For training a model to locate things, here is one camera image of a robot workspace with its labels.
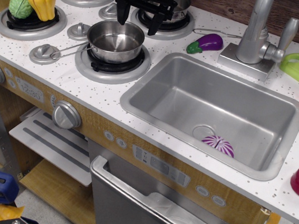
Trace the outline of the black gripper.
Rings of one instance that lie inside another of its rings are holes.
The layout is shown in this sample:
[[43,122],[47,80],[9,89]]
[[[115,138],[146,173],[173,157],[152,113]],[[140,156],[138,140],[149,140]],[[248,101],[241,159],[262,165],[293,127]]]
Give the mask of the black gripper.
[[166,16],[173,16],[177,6],[174,0],[115,0],[117,2],[117,20],[124,25],[129,17],[130,7],[134,6],[153,13],[151,24],[148,29],[148,36],[154,36],[159,30]]

